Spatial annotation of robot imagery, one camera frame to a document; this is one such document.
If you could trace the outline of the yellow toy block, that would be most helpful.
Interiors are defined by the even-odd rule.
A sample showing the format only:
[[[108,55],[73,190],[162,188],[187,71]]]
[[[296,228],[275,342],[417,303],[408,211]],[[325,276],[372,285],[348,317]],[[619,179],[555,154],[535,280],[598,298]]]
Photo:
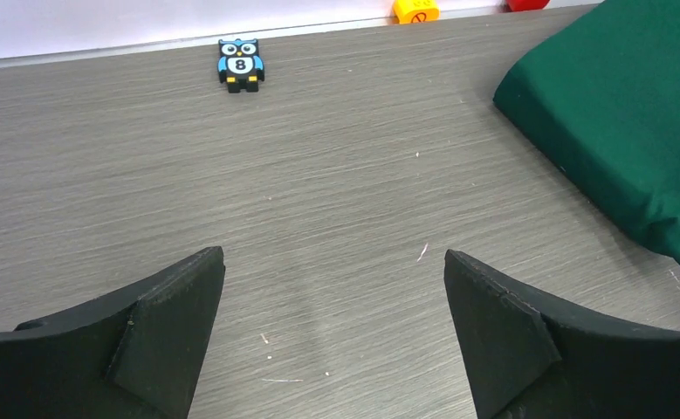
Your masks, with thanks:
[[[440,17],[436,0],[394,0],[392,11],[399,24],[431,22]]]

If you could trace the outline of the green surgical drape cloth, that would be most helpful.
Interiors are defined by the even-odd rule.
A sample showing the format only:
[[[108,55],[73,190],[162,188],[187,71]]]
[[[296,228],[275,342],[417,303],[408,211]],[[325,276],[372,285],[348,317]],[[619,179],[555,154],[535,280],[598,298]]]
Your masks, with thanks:
[[[616,227],[680,266],[680,1],[605,1],[503,77],[497,109]]]

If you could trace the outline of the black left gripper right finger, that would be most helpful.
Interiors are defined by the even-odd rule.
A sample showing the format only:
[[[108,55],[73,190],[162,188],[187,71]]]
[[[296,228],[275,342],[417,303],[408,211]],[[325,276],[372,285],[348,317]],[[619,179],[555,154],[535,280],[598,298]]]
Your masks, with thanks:
[[[598,313],[461,252],[444,284],[480,418],[680,418],[680,332]]]

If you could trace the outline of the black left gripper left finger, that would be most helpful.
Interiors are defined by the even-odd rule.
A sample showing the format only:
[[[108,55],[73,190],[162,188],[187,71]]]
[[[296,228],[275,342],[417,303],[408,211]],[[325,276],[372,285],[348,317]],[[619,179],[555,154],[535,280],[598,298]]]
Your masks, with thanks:
[[[0,332],[0,418],[184,418],[222,295],[223,250]]]

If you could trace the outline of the red toy block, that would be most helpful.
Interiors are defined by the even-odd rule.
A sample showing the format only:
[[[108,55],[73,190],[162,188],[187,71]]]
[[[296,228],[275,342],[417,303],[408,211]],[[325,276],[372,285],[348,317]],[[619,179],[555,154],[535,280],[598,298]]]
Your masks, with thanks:
[[[550,0],[505,0],[506,7],[511,12],[543,10]]]

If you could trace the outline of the blue owl toy block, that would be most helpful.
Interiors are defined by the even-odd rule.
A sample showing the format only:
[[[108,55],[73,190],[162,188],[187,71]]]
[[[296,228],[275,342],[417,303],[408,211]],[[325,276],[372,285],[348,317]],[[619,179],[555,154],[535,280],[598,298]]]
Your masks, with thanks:
[[[217,73],[219,81],[226,85],[229,93],[248,93],[259,91],[259,83],[264,81],[264,61],[259,53],[257,39],[234,39],[218,41],[219,60]]]

